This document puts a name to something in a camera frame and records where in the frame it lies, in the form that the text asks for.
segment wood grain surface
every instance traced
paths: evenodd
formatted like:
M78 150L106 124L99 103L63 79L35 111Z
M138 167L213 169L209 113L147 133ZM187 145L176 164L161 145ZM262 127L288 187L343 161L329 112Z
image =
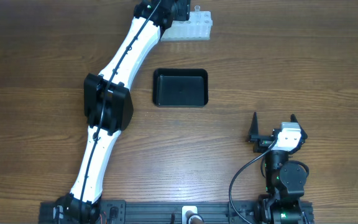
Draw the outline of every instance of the wood grain surface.
M86 145L83 81L121 45L139 0L0 0L0 222L37 222L40 202L70 191ZM309 139L317 223L358 223L358 1L192 0L211 40L162 42L134 81L134 117L114 146L103 198L227 202L256 156L252 113L270 134L295 113ZM204 68L204 108L157 108L156 68ZM259 163L236 200L265 189Z

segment empty black tray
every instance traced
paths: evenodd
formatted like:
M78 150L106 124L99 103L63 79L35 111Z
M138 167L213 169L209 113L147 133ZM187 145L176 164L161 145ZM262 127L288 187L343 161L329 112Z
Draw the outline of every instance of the empty black tray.
M157 106L205 106L208 102L208 73L204 69L156 69L153 102Z

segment wooden table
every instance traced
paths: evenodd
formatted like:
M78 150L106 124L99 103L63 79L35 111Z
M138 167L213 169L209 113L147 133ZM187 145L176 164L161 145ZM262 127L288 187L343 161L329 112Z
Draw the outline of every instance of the wooden table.
M83 81L111 60L138 0L0 0L0 222L37 221L70 191L85 150ZM258 112L270 134L295 113L309 139L304 200L317 223L358 223L358 1L192 1L211 11L210 41L162 42L131 91L134 117L104 176L103 198L227 202ZM156 68L205 68L204 108L152 103ZM264 193L259 163L236 200Z

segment white connector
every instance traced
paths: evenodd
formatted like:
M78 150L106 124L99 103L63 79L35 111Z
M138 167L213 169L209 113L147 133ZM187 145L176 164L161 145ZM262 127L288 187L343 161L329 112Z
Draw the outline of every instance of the white connector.
M196 6L195 11L190 12L188 21L173 21L171 28L164 32L161 41L209 40L211 28L211 12L200 12L200 7Z

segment wooden tabletop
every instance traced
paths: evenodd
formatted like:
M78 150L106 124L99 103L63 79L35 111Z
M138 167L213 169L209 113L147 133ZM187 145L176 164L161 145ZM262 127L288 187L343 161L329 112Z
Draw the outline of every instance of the wooden tabletop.
M0 0L0 222L34 223L40 202L70 191L83 158L83 81L114 56L140 0ZM103 198L227 202L258 154L252 113L270 134L295 113L309 138L294 159L310 176L317 223L358 223L358 1L192 1L211 40L161 42L137 73L132 121L118 139ZM204 108L152 103L156 68L204 68ZM235 200L265 192L259 163Z

